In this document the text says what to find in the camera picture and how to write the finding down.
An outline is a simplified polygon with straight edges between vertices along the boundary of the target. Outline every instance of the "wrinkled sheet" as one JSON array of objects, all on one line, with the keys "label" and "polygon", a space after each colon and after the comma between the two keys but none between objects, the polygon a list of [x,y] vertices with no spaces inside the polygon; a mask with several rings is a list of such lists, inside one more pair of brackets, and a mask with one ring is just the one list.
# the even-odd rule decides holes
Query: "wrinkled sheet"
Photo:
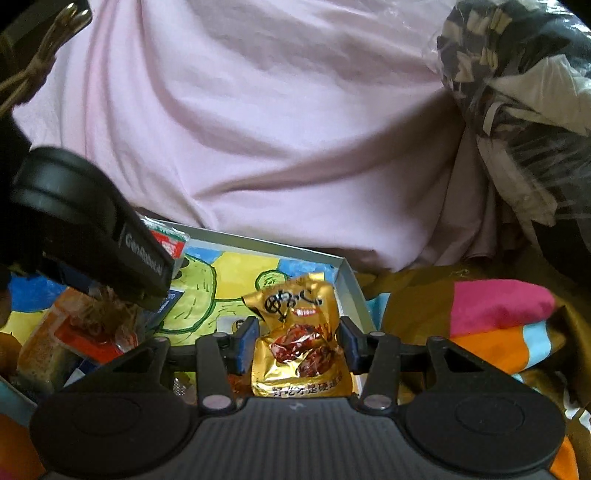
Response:
[{"label": "wrinkled sheet", "polygon": [[474,136],[422,50],[453,3],[91,1],[15,118],[178,222],[363,271],[495,247]]}]

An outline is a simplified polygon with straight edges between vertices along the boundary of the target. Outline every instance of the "red label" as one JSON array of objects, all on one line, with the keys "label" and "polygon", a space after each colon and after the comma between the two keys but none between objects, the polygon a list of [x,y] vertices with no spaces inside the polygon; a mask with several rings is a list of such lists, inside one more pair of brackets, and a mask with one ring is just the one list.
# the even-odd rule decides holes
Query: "red label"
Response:
[{"label": "red label", "polygon": [[185,242],[176,240],[175,238],[170,238],[168,235],[164,235],[162,232],[157,232],[155,230],[151,230],[151,232],[154,238],[158,240],[160,245],[164,247],[164,249],[174,260],[181,256]]}]

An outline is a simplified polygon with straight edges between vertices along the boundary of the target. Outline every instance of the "red snack package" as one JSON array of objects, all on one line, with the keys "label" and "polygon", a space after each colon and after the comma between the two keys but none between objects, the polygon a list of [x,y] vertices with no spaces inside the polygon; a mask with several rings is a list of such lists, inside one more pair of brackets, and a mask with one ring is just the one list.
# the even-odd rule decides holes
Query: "red snack package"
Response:
[{"label": "red snack package", "polygon": [[89,297],[68,288],[52,309],[62,317],[53,336],[67,349],[83,358],[106,364],[138,346],[135,324],[141,309],[115,298],[102,288]]}]

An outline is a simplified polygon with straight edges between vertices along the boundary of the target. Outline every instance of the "rope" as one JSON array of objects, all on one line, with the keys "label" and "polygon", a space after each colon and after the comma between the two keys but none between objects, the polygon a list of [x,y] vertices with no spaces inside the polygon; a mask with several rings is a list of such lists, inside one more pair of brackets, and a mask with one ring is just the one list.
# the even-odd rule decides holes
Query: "rope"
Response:
[{"label": "rope", "polygon": [[56,53],[91,20],[90,10],[78,12],[75,4],[65,7],[47,30],[37,52],[24,70],[0,83],[0,95],[8,97],[0,105],[0,118],[13,106],[28,102],[42,87],[56,62]]}]

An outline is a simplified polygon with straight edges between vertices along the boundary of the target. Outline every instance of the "pink fabric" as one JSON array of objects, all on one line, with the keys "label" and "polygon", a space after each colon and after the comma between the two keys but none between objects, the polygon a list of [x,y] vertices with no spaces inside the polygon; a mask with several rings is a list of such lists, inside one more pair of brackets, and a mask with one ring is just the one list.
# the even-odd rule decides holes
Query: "pink fabric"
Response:
[{"label": "pink fabric", "polygon": [[182,223],[365,271],[489,255],[492,187],[422,58],[445,1],[94,0],[15,117]]},{"label": "pink fabric", "polygon": [[519,280],[476,280],[454,285],[450,336],[540,322],[556,308],[544,287]]}]

